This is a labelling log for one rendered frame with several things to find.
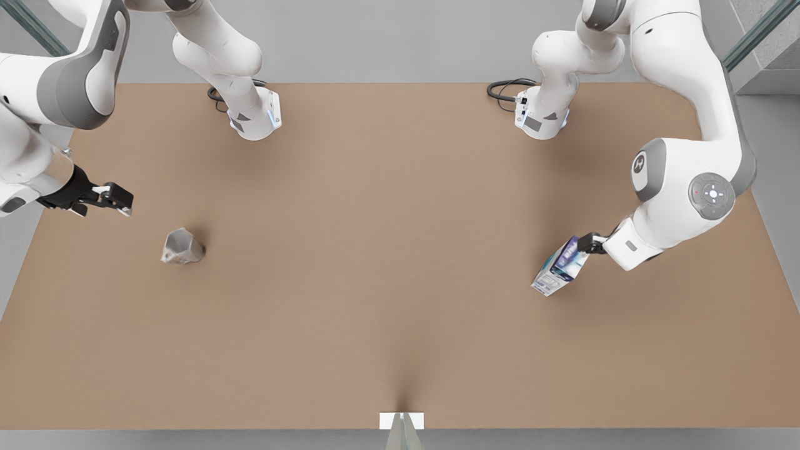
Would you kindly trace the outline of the blue and white carton box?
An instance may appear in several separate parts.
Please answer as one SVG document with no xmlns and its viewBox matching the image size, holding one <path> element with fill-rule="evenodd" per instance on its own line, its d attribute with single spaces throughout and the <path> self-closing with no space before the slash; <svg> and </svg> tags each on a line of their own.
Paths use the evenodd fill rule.
<svg viewBox="0 0 800 450">
<path fill-rule="evenodd" d="M 578 237 L 573 236 L 549 256 L 532 280 L 531 287 L 543 296 L 550 296 L 572 282 L 588 258 L 588 253 L 578 250 Z"/>
</svg>

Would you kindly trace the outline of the grey faceted rock-like object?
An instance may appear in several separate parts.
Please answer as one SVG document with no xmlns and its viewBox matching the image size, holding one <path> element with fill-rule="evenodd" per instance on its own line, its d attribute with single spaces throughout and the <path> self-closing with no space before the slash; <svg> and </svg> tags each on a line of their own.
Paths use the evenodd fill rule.
<svg viewBox="0 0 800 450">
<path fill-rule="evenodd" d="M 200 261 L 205 254 L 205 245 L 194 234 L 182 227 L 171 231 L 166 236 L 161 261 L 185 265 Z"/>
</svg>

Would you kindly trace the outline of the silver frame post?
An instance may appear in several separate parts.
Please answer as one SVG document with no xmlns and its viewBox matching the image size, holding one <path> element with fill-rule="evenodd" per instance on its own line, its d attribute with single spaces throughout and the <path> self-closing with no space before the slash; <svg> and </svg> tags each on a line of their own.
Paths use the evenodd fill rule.
<svg viewBox="0 0 800 450">
<path fill-rule="evenodd" d="M 9 17 L 15 20 L 52 57 L 71 53 L 22 0 L 0 0 L 0 8 L 3 8 Z"/>
<path fill-rule="evenodd" d="M 407 412 L 394 417 L 385 450 L 424 450 Z"/>
<path fill-rule="evenodd" d="M 800 6 L 800 0 L 776 0 L 774 5 L 752 25 L 751 29 L 743 34 L 743 37 L 740 37 L 740 40 L 737 40 L 737 43 L 723 57 L 722 63 L 726 70 L 731 72 L 736 68 L 798 6 Z"/>
</svg>

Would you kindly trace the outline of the white post foot plate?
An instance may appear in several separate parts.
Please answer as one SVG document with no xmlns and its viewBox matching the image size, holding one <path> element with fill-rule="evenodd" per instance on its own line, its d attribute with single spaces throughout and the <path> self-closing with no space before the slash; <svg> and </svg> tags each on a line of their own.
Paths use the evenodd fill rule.
<svg viewBox="0 0 800 450">
<path fill-rule="evenodd" d="M 380 430 L 390 430 L 396 415 L 402 416 L 403 412 L 380 412 L 378 428 Z M 408 412 L 407 415 L 414 429 L 422 430 L 425 428 L 425 416 L 423 412 Z"/>
</svg>

